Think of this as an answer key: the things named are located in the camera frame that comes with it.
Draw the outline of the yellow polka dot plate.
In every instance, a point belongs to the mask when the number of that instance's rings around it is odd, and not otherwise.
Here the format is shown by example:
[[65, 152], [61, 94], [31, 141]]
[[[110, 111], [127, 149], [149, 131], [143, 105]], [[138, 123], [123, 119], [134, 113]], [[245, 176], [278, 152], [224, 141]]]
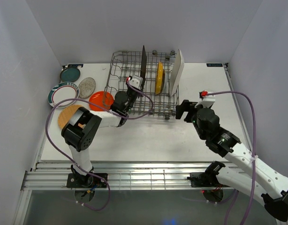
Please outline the yellow polka dot plate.
[[156, 73], [156, 79], [155, 79], [155, 94], [159, 95], [165, 86], [165, 69], [164, 64], [162, 62], [158, 62], [157, 66], [157, 73]]

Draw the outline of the green square glazed plate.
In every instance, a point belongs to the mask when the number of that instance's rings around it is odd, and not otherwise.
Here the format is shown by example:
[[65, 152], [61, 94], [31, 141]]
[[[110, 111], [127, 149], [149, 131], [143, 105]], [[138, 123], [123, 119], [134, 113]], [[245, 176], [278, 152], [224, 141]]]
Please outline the green square glazed plate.
[[145, 46], [142, 48], [142, 57], [141, 57], [141, 67], [140, 67], [140, 76], [146, 77], [146, 66], [147, 66], [147, 55]]

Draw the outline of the white rectangular plate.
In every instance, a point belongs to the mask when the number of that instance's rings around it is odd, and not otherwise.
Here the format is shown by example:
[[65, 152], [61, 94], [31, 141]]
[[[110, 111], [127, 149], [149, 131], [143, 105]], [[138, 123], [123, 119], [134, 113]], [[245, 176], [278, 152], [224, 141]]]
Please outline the white rectangular plate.
[[184, 57], [183, 57], [181, 50], [179, 49], [177, 52], [174, 65], [172, 68], [172, 72], [170, 75], [170, 79], [169, 79], [169, 95], [171, 97], [177, 91], [177, 87], [179, 85], [179, 81], [180, 81], [183, 69], [184, 69]]

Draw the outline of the woven bamboo round plate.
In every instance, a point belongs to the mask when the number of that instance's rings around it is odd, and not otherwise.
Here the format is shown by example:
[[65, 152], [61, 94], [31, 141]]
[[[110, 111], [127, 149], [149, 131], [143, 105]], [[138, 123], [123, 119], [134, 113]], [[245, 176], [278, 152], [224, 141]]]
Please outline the woven bamboo round plate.
[[70, 105], [63, 109], [58, 117], [58, 126], [63, 129], [75, 112], [82, 107], [81, 105]]

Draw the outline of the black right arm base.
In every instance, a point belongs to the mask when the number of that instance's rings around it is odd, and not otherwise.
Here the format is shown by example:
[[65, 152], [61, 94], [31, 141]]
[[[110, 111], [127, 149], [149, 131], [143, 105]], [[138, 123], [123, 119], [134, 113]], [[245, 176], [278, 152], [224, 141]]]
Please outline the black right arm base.
[[227, 187], [227, 185], [223, 185], [219, 183], [217, 179], [217, 175], [219, 172], [192, 172], [187, 177], [187, 180], [190, 181], [191, 187], [207, 187], [207, 188], [219, 188], [219, 187]]

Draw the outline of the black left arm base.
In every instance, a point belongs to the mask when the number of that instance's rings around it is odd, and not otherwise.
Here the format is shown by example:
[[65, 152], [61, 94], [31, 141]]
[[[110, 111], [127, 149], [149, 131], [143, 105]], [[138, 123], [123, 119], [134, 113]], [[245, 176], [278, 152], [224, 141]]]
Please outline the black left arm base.
[[[95, 175], [108, 180], [107, 173], [94, 173]], [[106, 188], [106, 183], [97, 177], [92, 177], [89, 175], [79, 175], [70, 173], [67, 178], [67, 188]]]

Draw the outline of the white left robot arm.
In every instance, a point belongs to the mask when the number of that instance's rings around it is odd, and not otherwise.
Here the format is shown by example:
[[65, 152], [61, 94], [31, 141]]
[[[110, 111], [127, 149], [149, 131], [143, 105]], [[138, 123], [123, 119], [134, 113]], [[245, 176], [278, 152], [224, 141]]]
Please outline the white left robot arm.
[[82, 187], [93, 183], [93, 166], [90, 161], [89, 147], [99, 128], [121, 127], [129, 118], [129, 111], [136, 99], [141, 96], [145, 79], [129, 76], [127, 90], [115, 94], [110, 109], [103, 112], [89, 111], [79, 107], [61, 131], [61, 136], [69, 146], [74, 163], [72, 173], [77, 175], [77, 182]]

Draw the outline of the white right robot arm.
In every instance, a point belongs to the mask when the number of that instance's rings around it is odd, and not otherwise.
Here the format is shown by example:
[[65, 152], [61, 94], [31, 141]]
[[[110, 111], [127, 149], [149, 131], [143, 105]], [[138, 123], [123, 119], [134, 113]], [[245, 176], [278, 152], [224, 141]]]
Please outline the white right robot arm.
[[222, 184], [246, 194], [264, 206], [266, 211], [281, 222], [288, 221], [288, 177], [272, 169], [252, 154], [240, 139], [220, 126], [220, 119], [203, 102], [182, 101], [176, 106], [175, 118], [192, 123], [201, 140], [214, 153], [235, 164], [246, 174], [232, 171], [226, 164], [213, 161], [199, 176], [204, 186]]

